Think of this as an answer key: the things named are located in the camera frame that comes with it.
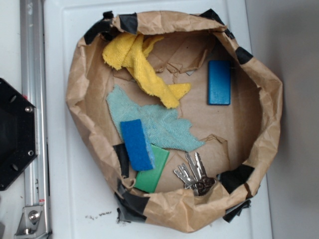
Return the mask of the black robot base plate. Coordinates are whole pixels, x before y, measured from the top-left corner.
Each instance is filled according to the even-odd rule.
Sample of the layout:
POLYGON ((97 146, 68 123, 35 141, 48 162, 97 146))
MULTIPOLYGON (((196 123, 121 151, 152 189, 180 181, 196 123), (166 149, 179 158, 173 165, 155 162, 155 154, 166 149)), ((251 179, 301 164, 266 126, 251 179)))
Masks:
POLYGON ((0 190, 7 190, 37 156, 35 107, 0 80, 0 190))

